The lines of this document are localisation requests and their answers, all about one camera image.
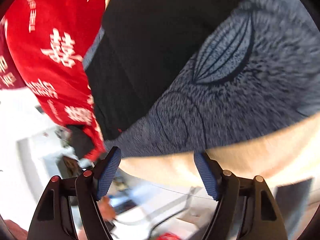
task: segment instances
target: red fabric with white text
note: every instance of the red fabric with white text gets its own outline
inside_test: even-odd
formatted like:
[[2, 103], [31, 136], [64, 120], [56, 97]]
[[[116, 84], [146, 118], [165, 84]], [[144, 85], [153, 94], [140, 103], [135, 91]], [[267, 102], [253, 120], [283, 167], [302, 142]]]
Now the red fabric with white text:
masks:
[[0, 22], [0, 90], [11, 90], [26, 86], [8, 49], [5, 29], [6, 20]]
[[12, 58], [42, 109], [59, 125], [85, 125], [104, 152], [82, 59], [100, 28], [105, 0], [15, 0], [6, 13]]

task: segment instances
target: black bracket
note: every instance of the black bracket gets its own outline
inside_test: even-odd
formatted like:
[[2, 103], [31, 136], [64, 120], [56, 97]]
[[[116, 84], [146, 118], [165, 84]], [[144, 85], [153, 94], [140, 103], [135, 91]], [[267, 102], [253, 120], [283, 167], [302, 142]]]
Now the black bracket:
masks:
[[[28, 240], [78, 239], [72, 219], [69, 196], [76, 196], [84, 231], [88, 240], [112, 240], [97, 206], [98, 182], [117, 150], [113, 147], [107, 157], [90, 171], [77, 178], [54, 176], [48, 183], [33, 216]], [[268, 185], [261, 176], [238, 178], [231, 171], [202, 153], [210, 172], [217, 181], [219, 204], [203, 240], [227, 240], [234, 220], [239, 197], [244, 198], [244, 218], [237, 239], [287, 240], [283, 219]]]

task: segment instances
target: white floor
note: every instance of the white floor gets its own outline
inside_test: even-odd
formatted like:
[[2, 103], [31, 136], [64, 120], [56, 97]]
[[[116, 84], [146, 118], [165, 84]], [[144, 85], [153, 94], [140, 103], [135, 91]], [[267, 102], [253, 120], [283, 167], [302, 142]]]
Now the white floor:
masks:
[[[130, 185], [140, 185], [140, 190], [136, 193], [136, 198], [134, 199], [138, 204], [139, 200], [146, 190], [150, 193], [148, 199], [141, 199], [141, 205], [139, 206], [138, 211], [132, 212], [130, 215], [120, 216], [118, 220], [122, 222], [126, 221], [128, 223], [132, 223], [133, 221], [139, 221], [145, 219], [141, 222], [138, 226], [126, 226], [121, 225], [119, 223], [115, 223], [117, 229], [114, 233], [119, 237], [119, 239], [130, 239], [134, 240], [143, 240], [148, 238], [148, 234], [150, 229], [160, 222], [161, 220], [165, 219], [166, 217], [170, 216], [171, 214], [177, 212], [178, 210], [182, 209], [185, 206], [187, 195], [190, 192], [190, 188], [187, 187], [173, 187], [173, 186], [166, 186], [166, 185], [159, 185], [155, 183], [151, 183], [142, 179], [138, 179], [132, 177], [130, 175], [126, 175], [126, 179], [129, 181]], [[167, 210], [163, 210], [157, 215], [152, 215], [152, 217], [147, 217], [148, 214], [152, 214], [155, 210], [162, 208], [163, 206], [167, 205], [171, 201], [175, 201], [177, 199], [183, 199], [180, 204], [176, 206], [170, 207]], [[204, 188], [197, 188], [196, 193], [191, 197], [190, 206], [196, 208], [209, 208], [212, 210], [212, 213], [215, 210], [217, 202], [215, 202], [206, 192]], [[304, 214], [302, 219], [300, 228], [297, 232], [297, 237], [301, 234], [304, 230], [306, 225], [310, 222], [313, 214], [315, 213], [317, 207], [319, 206], [320, 201], [320, 175], [317, 176], [311, 187], [310, 191], [310, 200], [309, 206]], [[170, 221], [161, 224], [156, 229], [156, 234], [164, 233], [170, 228]]]

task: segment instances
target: white wall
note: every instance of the white wall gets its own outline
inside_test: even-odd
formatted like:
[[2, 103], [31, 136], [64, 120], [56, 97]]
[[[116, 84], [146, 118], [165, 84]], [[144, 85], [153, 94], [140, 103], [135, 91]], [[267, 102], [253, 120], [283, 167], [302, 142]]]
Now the white wall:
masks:
[[50, 153], [55, 153], [62, 149], [60, 139], [55, 134], [56, 127], [45, 130], [47, 136], [44, 136], [44, 131], [29, 137], [31, 153], [34, 157], [40, 158]]
[[33, 93], [25, 88], [0, 91], [0, 214], [28, 230], [36, 201], [23, 172], [17, 141], [55, 124], [40, 114]]

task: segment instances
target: silver rivet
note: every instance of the silver rivet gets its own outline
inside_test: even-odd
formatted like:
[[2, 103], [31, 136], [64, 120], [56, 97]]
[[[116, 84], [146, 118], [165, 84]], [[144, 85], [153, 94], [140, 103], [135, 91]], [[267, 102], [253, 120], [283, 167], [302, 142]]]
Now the silver rivet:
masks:
[[229, 170], [224, 170], [223, 171], [223, 174], [225, 175], [225, 176], [231, 176], [231, 174], [232, 174], [232, 172], [231, 171], [229, 171]]
[[257, 181], [257, 182], [263, 182], [263, 177], [261, 177], [261, 176], [256, 176], [256, 181]]
[[91, 176], [91, 174], [92, 174], [92, 171], [85, 171], [85, 172], [83, 173], [83, 176], [89, 177], [89, 176]]
[[52, 178], [51, 178], [51, 181], [52, 182], [57, 182], [59, 180], [59, 176], [53, 176]]

